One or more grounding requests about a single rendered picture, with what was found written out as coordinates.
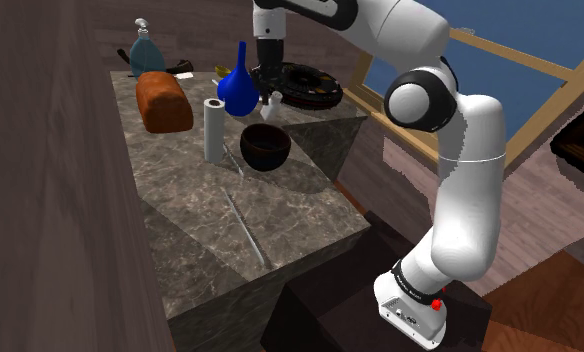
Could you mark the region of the blue long-necked vase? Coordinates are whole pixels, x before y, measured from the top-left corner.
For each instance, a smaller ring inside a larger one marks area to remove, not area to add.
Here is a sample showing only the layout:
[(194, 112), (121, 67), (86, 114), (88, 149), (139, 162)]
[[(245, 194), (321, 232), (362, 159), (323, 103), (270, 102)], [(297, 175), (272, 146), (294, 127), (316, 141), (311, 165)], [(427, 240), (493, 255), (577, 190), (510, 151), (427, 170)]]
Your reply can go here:
[(246, 69), (246, 43), (238, 43), (235, 68), (223, 78), (217, 88), (218, 99), (225, 103), (225, 111), (234, 117), (250, 114), (259, 101), (259, 91)]

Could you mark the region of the dark brown bowl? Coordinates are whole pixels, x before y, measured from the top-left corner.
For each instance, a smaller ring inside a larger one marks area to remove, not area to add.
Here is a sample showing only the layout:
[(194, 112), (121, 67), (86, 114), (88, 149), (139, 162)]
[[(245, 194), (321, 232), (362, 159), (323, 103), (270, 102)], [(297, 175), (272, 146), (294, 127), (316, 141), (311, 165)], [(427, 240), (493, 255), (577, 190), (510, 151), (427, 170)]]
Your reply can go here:
[(291, 138), (282, 128), (256, 123), (241, 133), (240, 151), (249, 167), (256, 171), (273, 171), (284, 164), (291, 150)]

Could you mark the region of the dark robot stand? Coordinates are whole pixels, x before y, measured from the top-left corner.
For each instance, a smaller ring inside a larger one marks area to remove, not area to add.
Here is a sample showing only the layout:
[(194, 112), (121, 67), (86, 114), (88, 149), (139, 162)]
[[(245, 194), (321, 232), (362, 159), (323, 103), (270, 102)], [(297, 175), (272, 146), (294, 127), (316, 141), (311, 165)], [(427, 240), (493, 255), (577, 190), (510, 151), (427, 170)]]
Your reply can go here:
[[(377, 215), (353, 247), (288, 281), (261, 338), (266, 352), (426, 352), (378, 313), (375, 278), (413, 244)], [(492, 306), (460, 282), (447, 286), (447, 331), (428, 352), (481, 352)]]

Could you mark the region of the short grey utensil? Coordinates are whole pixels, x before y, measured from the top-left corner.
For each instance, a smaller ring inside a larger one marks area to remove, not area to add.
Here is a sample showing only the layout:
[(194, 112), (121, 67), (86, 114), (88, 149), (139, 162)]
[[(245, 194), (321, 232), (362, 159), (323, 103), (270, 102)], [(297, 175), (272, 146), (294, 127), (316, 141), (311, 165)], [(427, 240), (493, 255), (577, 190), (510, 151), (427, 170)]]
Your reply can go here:
[(239, 166), (239, 164), (237, 163), (236, 159), (233, 156), (233, 153), (230, 151), (229, 147), (227, 146), (227, 144), (225, 142), (223, 142), (223, 149), (224, 149), (227, 157), (230, 159), (231, 163), (237, 169), (239, 176), (241, 178), (243, 178), (244, 177), (243, 169)]

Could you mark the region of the brown bread loaf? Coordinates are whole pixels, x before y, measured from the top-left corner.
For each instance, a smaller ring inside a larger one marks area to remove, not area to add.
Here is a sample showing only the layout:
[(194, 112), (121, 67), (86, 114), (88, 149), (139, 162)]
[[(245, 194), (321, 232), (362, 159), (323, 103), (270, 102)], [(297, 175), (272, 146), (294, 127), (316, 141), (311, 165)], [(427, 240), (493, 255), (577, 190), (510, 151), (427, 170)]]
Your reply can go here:
[(167, 134), (193, 128), (192, 107), (173, 75), (161, 71), (141, 74), (136, 99), (147, 132)]

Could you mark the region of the wooden framed window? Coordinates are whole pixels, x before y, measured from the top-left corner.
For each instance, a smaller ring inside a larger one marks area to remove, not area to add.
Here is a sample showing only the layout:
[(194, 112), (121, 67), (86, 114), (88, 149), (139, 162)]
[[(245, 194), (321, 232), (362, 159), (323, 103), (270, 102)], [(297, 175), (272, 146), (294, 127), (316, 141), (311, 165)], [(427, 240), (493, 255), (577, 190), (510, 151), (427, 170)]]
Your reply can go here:
[(463, 95), (498, 99), (505, 164), (584, 92), (584, 0), (417, 0), (451, 26), (445, 55)]

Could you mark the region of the small white bottle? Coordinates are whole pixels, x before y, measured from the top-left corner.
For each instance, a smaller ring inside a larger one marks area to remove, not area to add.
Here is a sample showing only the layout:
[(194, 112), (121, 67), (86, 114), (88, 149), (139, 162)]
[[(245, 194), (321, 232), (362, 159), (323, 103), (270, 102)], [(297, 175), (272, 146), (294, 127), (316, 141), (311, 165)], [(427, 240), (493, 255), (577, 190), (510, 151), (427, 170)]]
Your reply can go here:
[(273, 91), (267, 102), (262, 103), (260, 115), (264, 121), (269, 121), (278, 114), (282, 98), (283, 95), (279, 91)]

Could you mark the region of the black round spool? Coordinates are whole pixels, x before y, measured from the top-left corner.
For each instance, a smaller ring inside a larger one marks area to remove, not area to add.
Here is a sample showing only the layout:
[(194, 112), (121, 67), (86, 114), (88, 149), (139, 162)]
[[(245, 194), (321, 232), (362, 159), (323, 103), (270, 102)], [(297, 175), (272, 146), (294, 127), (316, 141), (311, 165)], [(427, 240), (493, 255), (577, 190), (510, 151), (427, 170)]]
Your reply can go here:
[(267, 88), (270, 95), (278, 91), (282, 104), (302, 110), (328, 110), (343, 97), (343, 89), (334, 77), (303, 64), (283, 62), (278, 79), (270, 82), (264, 80), (259, 67), (249, 74), (257, 89)]

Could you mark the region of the teal soap dispenser bottle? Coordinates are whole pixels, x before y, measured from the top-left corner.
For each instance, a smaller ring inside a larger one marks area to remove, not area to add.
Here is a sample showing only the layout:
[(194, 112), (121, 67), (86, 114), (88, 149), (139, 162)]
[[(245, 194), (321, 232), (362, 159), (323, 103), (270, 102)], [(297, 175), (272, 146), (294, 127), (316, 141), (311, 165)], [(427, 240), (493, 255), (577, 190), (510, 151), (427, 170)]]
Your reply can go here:
[(151, 71), (166, 71), (164, 56), (149, 35), (149, 23), (144, 18), (137, 18), (138, 38), (133, 43), (130, 53), (130, 68), (135, 79), (143, 73)]

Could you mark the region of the white paper towel roll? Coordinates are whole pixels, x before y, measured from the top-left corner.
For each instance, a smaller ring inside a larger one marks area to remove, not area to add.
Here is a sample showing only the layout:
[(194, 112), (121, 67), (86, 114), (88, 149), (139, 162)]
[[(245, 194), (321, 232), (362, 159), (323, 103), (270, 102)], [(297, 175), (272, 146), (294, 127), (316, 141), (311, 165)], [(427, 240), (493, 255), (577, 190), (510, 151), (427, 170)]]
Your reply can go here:
[(217, 164), (224, 154), (225, 103), (219, 99), (209, 98), (204, 105), (204, 158)]

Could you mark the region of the long grey knife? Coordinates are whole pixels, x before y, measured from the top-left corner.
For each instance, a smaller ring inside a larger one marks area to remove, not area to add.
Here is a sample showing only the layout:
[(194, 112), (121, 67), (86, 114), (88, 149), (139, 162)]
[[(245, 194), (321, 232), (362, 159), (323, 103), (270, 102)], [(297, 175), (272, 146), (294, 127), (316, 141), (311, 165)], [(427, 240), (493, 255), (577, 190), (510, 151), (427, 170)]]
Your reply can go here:
[(256, 241), (254, 240), (254, 238), (252, 237), (252, 234), (250, 232), (250, 229), (248, 227), (248, 225), (246, 224), (245, 220), (242, 217), (241, 212), (239, 211), (239, 209), (237, 208), (231, 194), (225, 189), (222, 189), (223, 191), (223, 195), (228, 203), (228, 205), (230, 206), (230, 209), (232, 210), (232, 212), (234, 213), (236, 219), (238, 220), (241, 228), (243, 229), (245, 235), (247, 236), (247, 239), (253, 249), (253, 251), (255, 252), (259, 262), (261, 263), (262, 266), (266, 266), (266, 261), (265, 258), (263, 256), (263, 254), (261, 253), (260, 249), (257, 246)]

